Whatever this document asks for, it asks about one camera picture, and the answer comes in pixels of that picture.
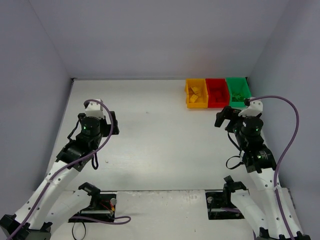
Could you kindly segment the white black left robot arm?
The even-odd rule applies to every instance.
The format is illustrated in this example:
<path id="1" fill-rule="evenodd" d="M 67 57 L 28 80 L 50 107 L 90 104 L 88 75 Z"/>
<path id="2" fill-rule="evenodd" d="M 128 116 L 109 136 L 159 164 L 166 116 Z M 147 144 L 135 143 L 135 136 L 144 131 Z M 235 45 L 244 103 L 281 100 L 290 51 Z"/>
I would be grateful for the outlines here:
<path id="1" fill-rule="evenodd" d="M 99 167 L 97 152 L 106 144 L 102 138 L 109 140 L 119 134 L 115 112 L 108 115 L 110 123 L 100 110 L 78 115 L 80 133 L 62 148 L 30 199 L 13 215 L 1 218 L 0 227 L 8 240 L 48 240 L 61 224 L 98 201 L 100 189 L 85 182 L 67 201 L 55 204 L 88 162 L 94 169 Z"/>

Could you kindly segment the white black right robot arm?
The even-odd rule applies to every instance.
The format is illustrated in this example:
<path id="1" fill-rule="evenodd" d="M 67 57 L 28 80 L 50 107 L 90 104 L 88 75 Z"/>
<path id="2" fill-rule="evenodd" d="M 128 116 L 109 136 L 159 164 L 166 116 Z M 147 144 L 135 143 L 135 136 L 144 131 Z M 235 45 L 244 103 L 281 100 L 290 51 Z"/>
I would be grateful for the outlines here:
<path id="1" fill-rule="evenodd" d="M 309 240 L 295 222 L 276 175 L 277 164 L 261 136 L 260 115 L 241 116 L 239 109 L 225 106 L 216 114 L 215 127 L 229 120 L 225 130 L 235 135 L 240 159 L 261 199 L 258 206 L 241 181 L 225 177 L 223 192 L 249 223 L 257 240 Z"/>

